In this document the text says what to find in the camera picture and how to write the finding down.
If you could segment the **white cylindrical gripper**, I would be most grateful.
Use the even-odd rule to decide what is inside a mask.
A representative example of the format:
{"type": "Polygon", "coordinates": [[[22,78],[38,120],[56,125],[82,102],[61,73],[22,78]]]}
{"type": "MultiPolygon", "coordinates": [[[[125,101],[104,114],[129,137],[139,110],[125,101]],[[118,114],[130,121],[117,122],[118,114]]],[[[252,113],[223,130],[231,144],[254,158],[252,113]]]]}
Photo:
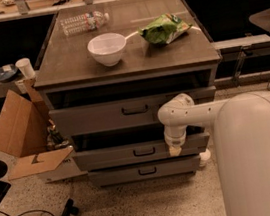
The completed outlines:
{"type": "Polygon", "coordinates": [[[186,140],[186,127],[185,126],[165,126],[164,136],[165,142],[168,144],[169,154],[171,157],[179,156],[182,152],[181,146],[186,140]]]}

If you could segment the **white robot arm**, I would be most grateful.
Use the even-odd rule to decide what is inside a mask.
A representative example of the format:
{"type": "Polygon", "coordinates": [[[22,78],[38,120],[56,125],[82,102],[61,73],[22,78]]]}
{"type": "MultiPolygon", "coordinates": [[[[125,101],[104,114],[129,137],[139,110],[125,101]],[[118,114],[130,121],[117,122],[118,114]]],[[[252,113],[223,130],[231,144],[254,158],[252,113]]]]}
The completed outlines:
{"type": "Polygon", "coordinates": [[[171,154],[189,126],[211,130],[227,216],[270,216],[270,91],[199,105],[179,94],[157,117],[171,154]]]}

